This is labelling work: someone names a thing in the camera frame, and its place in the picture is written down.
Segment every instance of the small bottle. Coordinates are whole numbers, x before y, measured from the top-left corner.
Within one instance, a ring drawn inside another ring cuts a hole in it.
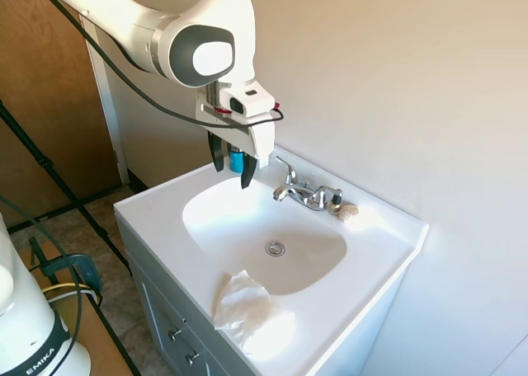
[[[240,148],[234,147],[228,143],[229,169],[232,172],[241,174],[244,169],[244,153]]]

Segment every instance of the sink drain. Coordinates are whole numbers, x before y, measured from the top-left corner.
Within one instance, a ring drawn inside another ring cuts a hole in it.
[[[266,246],[266,252],[269,256],[281,256],[286,252],[286,247],[280,242],[272,242]]]

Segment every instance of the cabinet knob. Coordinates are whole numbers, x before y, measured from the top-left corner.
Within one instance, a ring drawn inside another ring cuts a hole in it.
[[[181,329],[178,329],[176,328],[175,331],[169,331],[168,332],[168,338],[171,340],[171,341],[176,341],[176,338],[179,334],[182,333],[182,330]]]
[[[187,361],[187,363],[189,364],[189,366],[192,366],[194,363],[195,363],[195,359],[198,358],[200,356],[200,353],[196,353],[194,355],[186,355],[185,356],[185,361]]]

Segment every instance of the faucet spout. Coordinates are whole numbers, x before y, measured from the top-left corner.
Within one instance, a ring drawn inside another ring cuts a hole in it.
[[[282,201],[288,194],[297,193],[296,189],[304,189],[305,184],[283,184],[273,191],[273,200]]]

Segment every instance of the chrome faucet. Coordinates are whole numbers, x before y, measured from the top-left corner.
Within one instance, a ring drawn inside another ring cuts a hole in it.
[[[333,208],[335,209],[336,206],[341,204],[341,190],[333,189],[328,186],[320,186],[317,189],[312,189],[306,182],[299,183],[297,172],[288,162],[278,156],[275,157],[275,160],[288,167],[288,175],[286,176],[285,184],[279,186],[273,191],[274,200],[282,201],[286,196],[289,196],[309,209],[314,211],[324,211],[328,208],[326,192],[329,191],[333,194],[332,200],[330,200]]]

